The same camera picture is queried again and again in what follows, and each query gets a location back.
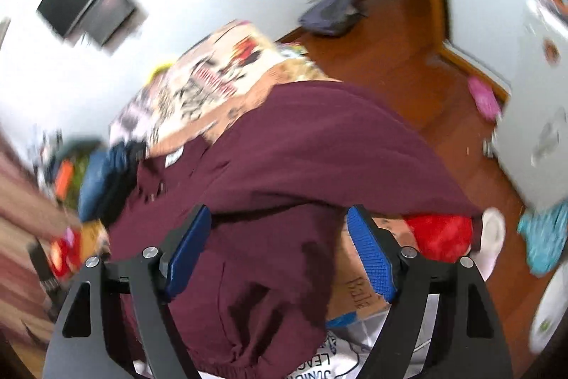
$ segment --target metal screw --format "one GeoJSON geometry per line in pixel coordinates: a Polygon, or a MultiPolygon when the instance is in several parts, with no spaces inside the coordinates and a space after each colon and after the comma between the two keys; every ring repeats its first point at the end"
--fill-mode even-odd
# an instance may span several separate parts
{"type": "Polygon", "coordinates": [[[99,258],[97,256],[89,257],[85,262],[87,268],[96,267],[99,264],[99,258]]]}
{"type": "Polygon", "coordinates": [[[459,259],[459,263],[462,264],[465,268],[473,267],[473,260],[471,260],[469,257],[466,256],[459,259]]]}
{"type": "Polygon", "coordinates": [[[418,251],[412,246],[405,246],[401,249],[400,253],[407,259],[414,259],[418,255],[418,251]]]}
{"type": "Polygon", "coordinates": [[[149,248],[146,248],[142,251],[142,255],[144,257],[146,257],[146,259],[151,259],[152,257],[155,257],[158,255],[158,248],[155,248],[154,246],[150,246],[149,248]]]}

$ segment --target white sticker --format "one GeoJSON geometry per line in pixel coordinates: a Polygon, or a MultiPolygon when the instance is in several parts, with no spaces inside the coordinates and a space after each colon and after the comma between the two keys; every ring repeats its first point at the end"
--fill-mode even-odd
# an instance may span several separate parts
{"type": "Polygon", "coordinates": [[[175,152],[167,155],[166,156],[166,167],[170,167],[172,164],[174,164],[181,157],[181,154],[183,152],[184,152],[184,147],[180,146],[180,148],[177,149],[175,152]]]}

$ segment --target pink slipper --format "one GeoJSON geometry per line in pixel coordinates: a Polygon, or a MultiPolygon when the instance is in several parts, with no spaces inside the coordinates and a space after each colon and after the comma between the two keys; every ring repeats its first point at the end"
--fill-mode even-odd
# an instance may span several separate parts
{"type": "Polygon", "coordinates": [[[493,95],[493,90],[485,82],[473,76],[468,79],[468,88],[481,116],[488,121],[495,121],[497,115],[501,113],[501,108],[493,95]]]}

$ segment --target red cloth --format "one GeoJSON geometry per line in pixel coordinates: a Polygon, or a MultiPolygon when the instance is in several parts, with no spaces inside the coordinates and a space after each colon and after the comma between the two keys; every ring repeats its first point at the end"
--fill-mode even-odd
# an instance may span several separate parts
{"type": "Polygon", "coordinates": [[[159,245],[196,203],[214,226],[170,310],[195,366],[229,379],[284,377],[323,342],[346,207],[480,212],[398,115],[336,82],[276,86],[214,145],[198,137],[168,168],[142,162],[113,258],[159,245]]]}
{"type": "Polygon", "coordinates": [[[419,215],[404,220],[424,257],[453,264],[468,252],[473,236],[470,217],[419,215]]]}

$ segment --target colorful patterned fabric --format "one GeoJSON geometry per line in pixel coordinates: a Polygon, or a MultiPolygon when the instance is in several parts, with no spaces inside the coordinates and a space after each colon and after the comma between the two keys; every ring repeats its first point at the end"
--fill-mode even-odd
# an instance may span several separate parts
{"type": "Polygon", "coordinates": [[[151,156],[159,156],[220,123],[209,135],[214,141],[238,115],[261,104],[273,85],[313,75],[326,79],[303,59],[278,68],[286,59],[251,23],[235,20],[200,40],[141,89],[112,122],[110,144],[146,141],[151,156]]]}

